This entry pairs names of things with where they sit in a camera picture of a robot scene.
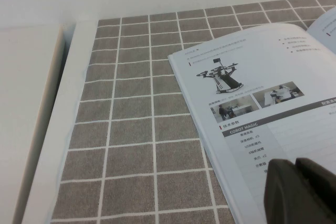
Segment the photo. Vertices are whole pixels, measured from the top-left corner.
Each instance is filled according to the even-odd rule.
[[[294,84],[294,82],[287,82],[269,89],[264,89],[253,94],[262,108],[275,105],[280,102],[285,102],[304,94]]]
[[[259,108],[257,104],[250,95],[240,97],[238,99],[225,102],[211,108],[217,123],[229,120],[231,118],[236,118],[240,115],[244,115],[258,109]]]

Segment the table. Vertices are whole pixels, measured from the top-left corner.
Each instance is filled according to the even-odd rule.
[[[167,56],[324,12],[289,2],[77,24],[23,223],[234,223]]]

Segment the robot image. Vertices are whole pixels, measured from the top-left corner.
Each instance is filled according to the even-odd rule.
[[[214,63],[219,62],[220,67],[214,68],[208,73],[209,71],[204,71],[202,73],[197,74],[196,76],[203,76],[203,78],[213,78],[217,86],[217,94],[221,93],[231,93],[240,89],[243,84],[237,82],[235,79],[231,77],[231,74],[236,70],[235,66],[238,65],[237,63],[233,63],[230,66],[223,66],[221,59],[214,59]]]

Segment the book page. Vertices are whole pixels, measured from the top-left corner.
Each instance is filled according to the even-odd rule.
[[[336,7],[315,20],[307,32],[336,54]]]
[[[303,29],[246,29],[170,61],[236,223],[266,223],[271,159],[336,172],[336,59]]]

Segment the dark plastic object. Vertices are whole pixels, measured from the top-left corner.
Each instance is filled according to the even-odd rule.
[[[335,224],[336,176],[307,158],[272,159],[264,206],[268,224]]]

